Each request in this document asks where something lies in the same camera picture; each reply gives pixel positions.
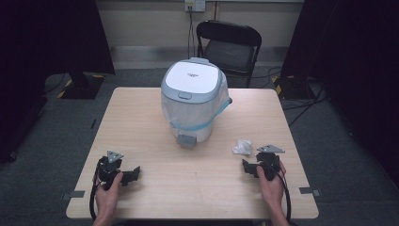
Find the black chair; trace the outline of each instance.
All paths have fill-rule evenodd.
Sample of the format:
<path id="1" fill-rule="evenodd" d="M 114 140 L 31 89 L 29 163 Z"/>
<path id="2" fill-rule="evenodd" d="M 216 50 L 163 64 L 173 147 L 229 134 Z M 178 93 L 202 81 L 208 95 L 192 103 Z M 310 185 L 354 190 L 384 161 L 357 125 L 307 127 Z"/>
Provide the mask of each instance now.
<path id="1" fill-rule="evenodd" d="M 197 26 L 198 57 L 207 58 L 224 73 L 247 77 L 247 88 L 262 45 L 252 27 L 221 21 L 204 21 Z M 202 39 L 208 40 L 205 50 Z"/>

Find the hand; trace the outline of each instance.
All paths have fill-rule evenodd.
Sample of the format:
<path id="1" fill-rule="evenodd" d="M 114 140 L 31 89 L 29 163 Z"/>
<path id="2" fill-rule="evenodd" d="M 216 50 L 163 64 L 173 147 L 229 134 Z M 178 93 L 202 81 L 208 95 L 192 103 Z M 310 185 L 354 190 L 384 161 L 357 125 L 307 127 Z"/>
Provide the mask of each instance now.
<path id="1" fill-rule="evenodd" d="M 115 176 L 112 186 L 108 190 L 104 190 L 104 186 L 97 186 L 96 202 L 98 215 L 93 225 L 111 225 L 115 216 L 118 204 L 118 190 L 123 172 L 119 172 Z"/>
<path id="2" fill-rule="evenodd" d="M 279 166 L 281 168 L 279 175 L 282 178 L 286 172 L 286 169 L 281 161 L 279 162 Z M 266 207 L 272 220 L 272 225 L 288 225 L 281 207 L 281 199 L 284 192 L 284 186 L 281 179 L 278 176 L 275 176 L 272 181 L 267 181 L 266 177 L 264 176 L 263 168 L 258 166 L 256 170 L 259 176 L 262 197 L 266 202 Z"/>

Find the crumpled paper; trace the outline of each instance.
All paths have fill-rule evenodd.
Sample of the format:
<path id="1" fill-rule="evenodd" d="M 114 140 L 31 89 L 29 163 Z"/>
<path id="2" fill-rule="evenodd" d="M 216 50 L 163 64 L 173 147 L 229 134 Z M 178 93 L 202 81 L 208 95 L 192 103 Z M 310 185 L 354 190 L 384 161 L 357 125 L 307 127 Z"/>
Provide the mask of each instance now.
<path id="1" fill-rule="evenodd" d="M 232 152 L 235 154 L 251 155 L 252 141 L 247 139 L 238 139 L 237 146 L 232 148 Z"/>

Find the gray carpet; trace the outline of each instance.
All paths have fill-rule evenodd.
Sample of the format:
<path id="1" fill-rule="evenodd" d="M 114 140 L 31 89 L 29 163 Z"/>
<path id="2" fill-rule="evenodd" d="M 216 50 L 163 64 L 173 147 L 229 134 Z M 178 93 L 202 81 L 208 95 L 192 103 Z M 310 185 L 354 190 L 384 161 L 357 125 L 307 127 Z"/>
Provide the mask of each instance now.
<path id="1" fill-rule="evenodd" d="M 269 69 L 257 67 L 254 76 L 266 76 Z M 57 99 L 61 86 L 48 92 L 49 101 L 21 143 L 17 161 L 0 165 L 0 225 L 91 225 L 91 220 L 67 218 L 68 201 L 61 197 L 74 190 L 112 92 L 117 87 L 159 87 L 166 71 L 119 70 L 105 78 L 95 100 Z M 62 74 L 49 77 L 46 89 L 61 78 Z M 62 84 L 68 79 L 66 75 Z M 268 79 L 253 78 L 251 87 L 273 88 Z M 228 81 L 231 88 L 245 85 L 243 78 Z M 315 93 L 321 88 L 317 83 L 311 87 Z M 281 100 L 281 105 L 292 108 L 304 102 Z M 285 110 L 287 121 L 295 121 L 304 109 Z M 321 192 L 315 197 L 319 217 L 296 224 L 399 225 L 398 189 L 350 137 L 344 118 L 329 100 L 310 107 L 290 128 L 311 187 Z"/>

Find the wooden table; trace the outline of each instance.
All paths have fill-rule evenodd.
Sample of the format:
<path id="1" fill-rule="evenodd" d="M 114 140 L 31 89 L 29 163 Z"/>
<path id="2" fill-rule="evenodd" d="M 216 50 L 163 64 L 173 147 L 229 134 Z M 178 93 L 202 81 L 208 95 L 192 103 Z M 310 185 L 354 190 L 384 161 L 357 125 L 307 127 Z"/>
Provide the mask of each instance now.
<path id="1" fill-rule="evenodd" d="M 141 167 L 138 181 L 120 188 L 117 218 L 255 219 L 269 218 L 258 179 L 244 173 L 242 159 L 256 163 L 256 149 L 273 144 L 286 151 L 292 218 L 316 218 L 308 187 L 278 96 L 272 89 L 229 89 L 232 104 L 215 118 L 210 137 L 182 148 L 161 109 L 159 88 L 115 89 L 72 198 L 69 218 L 90 218 L 91 179 L 107 150 L 122 153 L 121 170 Z M 237 139 L 252 141 L 251 156 L 233 154 Z M 285 198 L 282 200 L 285 211 Z"/>

